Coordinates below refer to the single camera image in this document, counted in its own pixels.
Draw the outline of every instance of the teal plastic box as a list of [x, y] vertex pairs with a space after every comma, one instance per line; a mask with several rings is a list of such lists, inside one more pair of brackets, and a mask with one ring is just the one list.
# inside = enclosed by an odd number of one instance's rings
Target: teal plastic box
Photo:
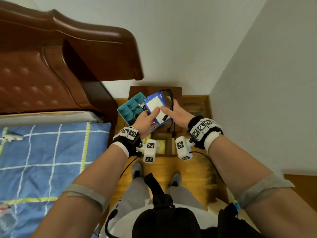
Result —
[[139, 104], [144, 103], [145, 100], [146, 96], [144, 96], [143, 93], [138, 93], [117, 109], [118, 113], [129, 126], [134, 124], [137, 116], [143, 112]]

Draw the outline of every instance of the brown leather headboard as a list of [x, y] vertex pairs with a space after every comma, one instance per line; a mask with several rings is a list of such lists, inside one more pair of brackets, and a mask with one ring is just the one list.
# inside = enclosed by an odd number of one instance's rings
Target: brown leather headboard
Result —
[[134, 36], [0, 0], [0, 114], [91, 110], [112, 124], [117, 104], [100, 83], [143, 79]]

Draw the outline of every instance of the white wall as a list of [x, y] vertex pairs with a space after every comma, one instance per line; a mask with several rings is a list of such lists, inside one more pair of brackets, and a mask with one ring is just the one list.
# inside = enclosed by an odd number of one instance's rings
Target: white wall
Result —
[[38, 7], [36, 6], [33, 0], [5, 0], [5, 1], [18, 4], [22, 7], [38, 10]]
[[213, 88], [224, 133], [276, 172], [317, 174], [317, 0], [268, 0]]
[[114, 98], [131, 85], [182, 86], [209, 94], [266, 0], [33, 0], [81, 22], [135, 36], [145, 78], [105, 82]]

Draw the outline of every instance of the bed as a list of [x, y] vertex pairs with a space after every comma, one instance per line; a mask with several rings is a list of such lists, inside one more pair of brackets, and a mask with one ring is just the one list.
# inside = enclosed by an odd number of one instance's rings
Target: bed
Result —
[[0, 132], [23, 137], [0, 140], [0, 200], [18, 219], [5, 237], [28, 237], [112, 140], [117, 104], [101, 82], [143, 72], [119, 27], [0, 1], [0, 29]]

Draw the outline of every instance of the shoe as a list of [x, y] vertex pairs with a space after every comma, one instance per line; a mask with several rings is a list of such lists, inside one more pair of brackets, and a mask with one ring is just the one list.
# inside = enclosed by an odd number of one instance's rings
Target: shoe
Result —
[[171, 186], [182, 186], [182, 176], [180, 173], [175, 173], [171, 179], [170, 187]]
[[136, 162], [132, 167], [132, 179], [143, 177], [143, 165], [141, 162]]

